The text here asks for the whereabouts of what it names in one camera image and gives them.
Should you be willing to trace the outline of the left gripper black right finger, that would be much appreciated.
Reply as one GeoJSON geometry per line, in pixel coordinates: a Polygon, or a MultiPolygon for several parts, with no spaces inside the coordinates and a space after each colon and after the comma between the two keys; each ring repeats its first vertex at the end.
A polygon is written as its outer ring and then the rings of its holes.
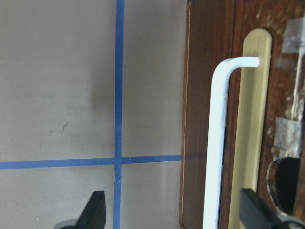
{"type": "Polygon", "coordinates": [[[239,216],[246,229],[276,229],[281,220],[250,188],[240,190],[239,216]]]}

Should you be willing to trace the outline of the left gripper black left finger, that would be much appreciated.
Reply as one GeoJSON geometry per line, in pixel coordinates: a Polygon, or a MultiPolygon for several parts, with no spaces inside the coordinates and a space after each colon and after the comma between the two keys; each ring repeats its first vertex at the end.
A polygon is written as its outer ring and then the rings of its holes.
{"type": "Polygon", "coordinates": [[[103,229],[106,224],[104,191],[94,191],[76,222],[77,229],[103,229]]]}

